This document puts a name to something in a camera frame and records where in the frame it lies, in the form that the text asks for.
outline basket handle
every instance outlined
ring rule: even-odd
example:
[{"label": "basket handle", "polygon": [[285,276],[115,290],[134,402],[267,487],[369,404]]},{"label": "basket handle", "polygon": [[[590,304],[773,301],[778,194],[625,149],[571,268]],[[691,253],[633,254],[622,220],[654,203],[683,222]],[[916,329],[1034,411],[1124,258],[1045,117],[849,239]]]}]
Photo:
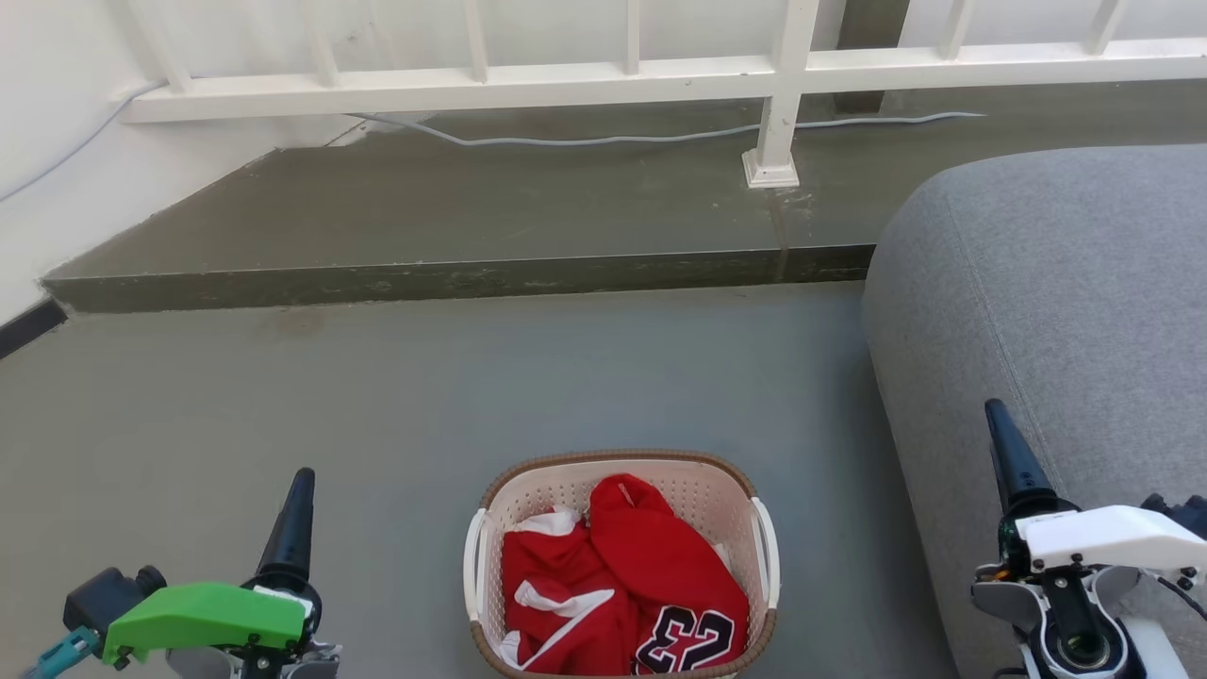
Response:
[{"label": "basket handle", "polygon": [[760,560],[764,568],[763,579],[766,583],[766,608],[775,609],[780,605],[780,544],[775,539],[775,526],[771,525],[771,515],[768,514],[763,501],[751,498],[754,505],[754,516],[758,517],[759,551],[765,552]]},{"label": "basket handle", "polygon": [[470,521],[470,531],[465,534],[465,555],[461,561],[461,587],[465,590],[465,613],[471,622],[478,622],[478,573],[474,562],[478,556],[478,538],[482,535],[486,520],[486,509],[480,508]]}]

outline white wall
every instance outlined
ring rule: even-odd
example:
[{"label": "white wall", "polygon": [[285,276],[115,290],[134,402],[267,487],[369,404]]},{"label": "white wall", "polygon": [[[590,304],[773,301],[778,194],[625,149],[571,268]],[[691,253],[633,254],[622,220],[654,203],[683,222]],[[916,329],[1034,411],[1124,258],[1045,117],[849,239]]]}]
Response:
[{"label": "white wall", "polygon": [[[0,0],[0,193],[77,144],[116,98],[159,77],[127,0]],[[191,72],[310,69],[297,0],[141,0]],[[622,60],[624,0],[480,0],[492,64]],[[783,0],[645,0],[645,58],[765,53]],[[845,0],[823,0],[815,48]],[[345,70],[465,66],[461,0],[325,0]],[[0,203],[0,323],[42,298],[37,279],[276,146],[322,144],[342,116],[115,123]]]},{"label": "white wall", "polygon": [[[1085,39],[1100,0],[981,0],[964,45],[1077,42]],[[912,0],[902,28],[902,47],[937,45],[951,0]],[[1130,2],[1116,39],[1197,37],[1207,35],[1207,1],[1142,0]]]}]

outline green robot part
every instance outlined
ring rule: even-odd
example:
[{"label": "green robot part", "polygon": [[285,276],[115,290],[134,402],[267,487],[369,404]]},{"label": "green robot part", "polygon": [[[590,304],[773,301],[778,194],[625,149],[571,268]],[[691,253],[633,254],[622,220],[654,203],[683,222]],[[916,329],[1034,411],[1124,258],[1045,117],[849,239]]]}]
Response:
[{"label": "green robot part", "polygon": [[146,662],[157,649],[249,643],[288,649],[301,640],[305,616],[301,602],[225,583],[164,587],[110,625],[101,661],[124,666],[127,656]]}]

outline teal connector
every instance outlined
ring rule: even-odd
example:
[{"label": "teal connector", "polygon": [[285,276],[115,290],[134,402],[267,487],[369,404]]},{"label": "teal connector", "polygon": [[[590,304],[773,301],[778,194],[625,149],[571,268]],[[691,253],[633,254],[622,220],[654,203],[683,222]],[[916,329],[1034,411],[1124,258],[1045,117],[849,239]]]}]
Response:
[{"label": "teal connector", "polygon": [[100,639],[92,633],[92,630],[80,627],[51,646],[45,654],[37,656],[37,665],[22,673],[22,677],[25,679],[54,679],[99,648]]}]

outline beige plastic basket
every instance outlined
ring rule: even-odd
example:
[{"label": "beige plastic basket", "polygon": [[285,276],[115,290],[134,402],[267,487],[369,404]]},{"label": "beige plastic basket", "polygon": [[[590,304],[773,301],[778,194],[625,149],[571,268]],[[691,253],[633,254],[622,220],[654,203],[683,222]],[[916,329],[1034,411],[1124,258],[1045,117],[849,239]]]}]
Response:
[{"label": "beige plastic basket", "polygon": [[462,563],[465,609],[478,651],[500,674],[512,679],[547,677],[517,669],[498,655],[507,633],[500,573],[503,533],[554,504],[585,514],[596,484],[625,473],[654,485],[680,519],[723,548],[730,572],[751,603],[746,652],[730,663],[676,672],[674,677],[733,677],[771,639],[780,598],[780,551],[766,508],[737,468],[716,456],[688,451],[571,453],[535,460],[503,473],[470,522]]}]

